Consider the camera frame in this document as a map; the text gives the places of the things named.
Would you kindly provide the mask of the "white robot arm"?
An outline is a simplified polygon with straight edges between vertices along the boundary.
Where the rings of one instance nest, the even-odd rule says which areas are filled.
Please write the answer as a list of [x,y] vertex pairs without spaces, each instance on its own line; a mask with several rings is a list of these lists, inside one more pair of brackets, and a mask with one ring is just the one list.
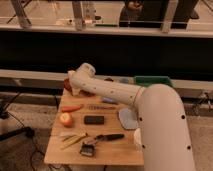
[[179,94],[165,84],[147,88],[96,79],[83,63],[68,72],[73,95],[81,90],[132,106],[141,129],[144,171],[196,171],[186,114]]

